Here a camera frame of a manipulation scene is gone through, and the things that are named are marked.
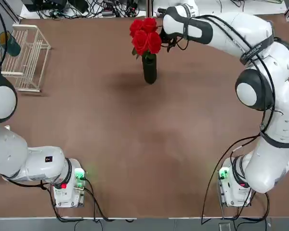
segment green led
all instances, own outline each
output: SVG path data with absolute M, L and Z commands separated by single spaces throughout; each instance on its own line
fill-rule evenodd
M 223 180 L 225 178 L 228 177 L 228 172 L 229 172 L 229 168 L 228 167 L 222 167 L 220 170 L 219 170 L 219 175 L 220 175 L 220 178 Z

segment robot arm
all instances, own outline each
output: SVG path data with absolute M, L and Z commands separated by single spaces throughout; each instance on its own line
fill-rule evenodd
M 13 85 L 0 73 L 0 123 L 7 121 L 17 107 Z M 0 175 L 12 181 L 44 180 L 54 189 L 57 207 L 83 203 L 84 171 L 75 159 L 64 157 L 59 147 L 28 148 L 27 142 L 0 126 Z
M 264 66 L 253 54 L 258 54 L 270 72 L 275 89 L 275 111 L 266 133 L 259 138 L 255 150 L 232 159 L 238 174 L 232 171 L 230 158 L 225 160 L 221 169 L 226 169 L 227 173 L 223 174 L 222 179 L 223 202 L 228 206 L 243 206 L 245 198 L 250 197 L 250 188 L 265 193 L 289 171 L 289 44 L 274 39 L 271 23 L 259 17 L 244 13 L 220 14 L 219 18 L 233 27 L 250 44 L 251 49 L 223 22 L 199 16 L 193 0 L 160 12 L 163 13 L 162 39 L 181 37 L 215 47 L 241 60 L 244 56 L 250 56 L 253 62 L 247 62 L 245 70 L 237 79 L 236 94 L 244 105 L 266 110 L 268 114 L 274 102 L 273 87 Z

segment tabletop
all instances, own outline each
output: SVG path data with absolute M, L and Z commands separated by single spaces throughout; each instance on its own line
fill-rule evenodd
M 262 17 L 289 42 L 284 15 Z M 244 69 L 239 60 L 201 44 L 163 49 L 158 79 L 147 85 L 141 60 L 131 55 L 132 20 L 24 20 L 41 29 L 52 50 L 43 92 L 18 93 L 7 124 L 29 147 L 59 146 L 66 157 L 78 159 L 108 217 L 199 217 L 218 159 L 234 141 L 259 132 L 262 113 L 236 97 L 235 82 Z M 269 215 L 289 217 L 289 173 L 269 195 Z M 262 216 L 264 202 L 265 196 L 257 196 L 242 215 Z M 93 217 L 89 197 L 84 208 L 59 211 Z M 221 216 L 216 179 L 205 215 Z M 0 178 L 0 217 L 54 213 L 46 192 Z

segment white dish rack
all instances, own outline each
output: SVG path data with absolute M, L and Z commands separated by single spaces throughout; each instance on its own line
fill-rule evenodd
M 21 47 L 18 56 L 6 54 L 2 75 L 18 91 L 40 92 L 50 44 L 35 25 L 13 25 L 13 37 Z

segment flower vase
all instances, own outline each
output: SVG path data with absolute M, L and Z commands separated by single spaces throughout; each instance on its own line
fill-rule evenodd
M 151 54 L 150 59 L 144 55 L 142 60 L 145 81 L 153 84 L 158 76 L 156 54 Z

